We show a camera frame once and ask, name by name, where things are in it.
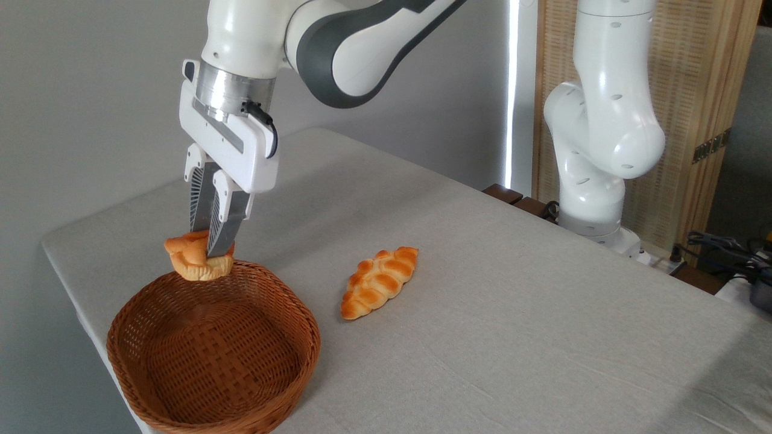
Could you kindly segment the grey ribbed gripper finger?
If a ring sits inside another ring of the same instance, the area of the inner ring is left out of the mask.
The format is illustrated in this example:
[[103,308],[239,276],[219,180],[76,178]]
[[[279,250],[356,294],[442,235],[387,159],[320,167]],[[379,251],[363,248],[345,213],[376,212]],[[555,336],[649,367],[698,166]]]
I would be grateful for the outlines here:
[[220,166],[193,143],[186,151],[184,179],[190,184],[189,225],[191,233],[208,230],[217,197],[214,175]]
[[216,196],[210,217],[207,257],[226,255],[234,246],[242,221],[249,218],[253,196],[242,190],[224,170],[214,173]]

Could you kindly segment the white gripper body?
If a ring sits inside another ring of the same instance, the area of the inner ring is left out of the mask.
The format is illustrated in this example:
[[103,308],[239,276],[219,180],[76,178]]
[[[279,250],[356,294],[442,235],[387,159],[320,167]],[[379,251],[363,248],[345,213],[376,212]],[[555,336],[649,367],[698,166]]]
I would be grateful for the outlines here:
[[247,94],[256,80],[187,60],[179,120],[194,143],[248,193],[274,187],[279,166],[273,124],[249,113]]

